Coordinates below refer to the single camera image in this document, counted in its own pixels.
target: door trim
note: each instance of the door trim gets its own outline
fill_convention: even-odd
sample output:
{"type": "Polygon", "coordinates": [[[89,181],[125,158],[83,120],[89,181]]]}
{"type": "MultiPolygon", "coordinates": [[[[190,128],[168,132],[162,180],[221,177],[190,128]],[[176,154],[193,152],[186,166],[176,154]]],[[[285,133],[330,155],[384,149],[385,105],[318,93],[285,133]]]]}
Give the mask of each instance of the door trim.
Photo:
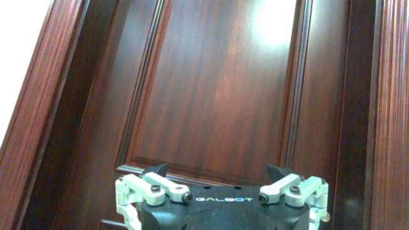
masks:
{"type": "Polygon", "coordinates": [[[24,216],[73,57],[87,0],[51,3],[0,149],[0,229],[24,216]]]}

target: screw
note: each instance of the screw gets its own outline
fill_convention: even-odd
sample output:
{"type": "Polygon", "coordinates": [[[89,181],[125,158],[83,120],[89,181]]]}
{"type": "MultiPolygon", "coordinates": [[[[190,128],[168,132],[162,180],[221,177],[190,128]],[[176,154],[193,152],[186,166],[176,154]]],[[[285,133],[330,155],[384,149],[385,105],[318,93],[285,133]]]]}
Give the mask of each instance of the screw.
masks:
{"type": "Polygon", "coordinates": [[[192,198],[193,198],[192,193],[185,193],[184,196],[181,197],[181,200],[185,204],[188,204],[190,203],[192,198]]]}
{"type": "Polygon", "coordinates": [[[260,195],[258,195],[258,202],[260,202],[261,205],[268,204],[268,196],[262,193],[260,193],[260,195]]]}
{"type": "Polygon", "coordinates": [[[290,186],[289,187],[289,191],[296,194],[300,195],[300,187],[298,186],[290,186]]]}
{"type": "Polygon", "coordinates": [[[160,186],[157,184],[150,186],[150,191],[157,193],[160,191],[160,186]]]}

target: door panel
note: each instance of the door panel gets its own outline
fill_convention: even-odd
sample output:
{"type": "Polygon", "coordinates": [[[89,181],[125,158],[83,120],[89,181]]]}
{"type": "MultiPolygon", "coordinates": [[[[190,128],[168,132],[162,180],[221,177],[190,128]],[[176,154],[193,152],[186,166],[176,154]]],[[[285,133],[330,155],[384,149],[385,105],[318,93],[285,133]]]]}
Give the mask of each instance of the door panel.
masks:
{"type": "Polygon", "coordinates": [[[174,0],[168,8],[158,60],[130,105],[125,163],[166,162],[177,174],[224,183],[266,181],[266,162],[280,163],[296,1],[174,0]]]}
{"type": "Polygon", "coordinates": [[[121,222],[113,181],[158,162],[184,183],[266,184],[266,164],[284,166],[292,154],[286,164],[333,187],[348,2],[322,4],[117,1],[55,229],[121,222]],[[298,18],[312,25],[306,37],[298,18]],[[294,60],[305,63],[298,74],[294,60]],[[297,129],[286,130],[288,119],[297,129]]]}

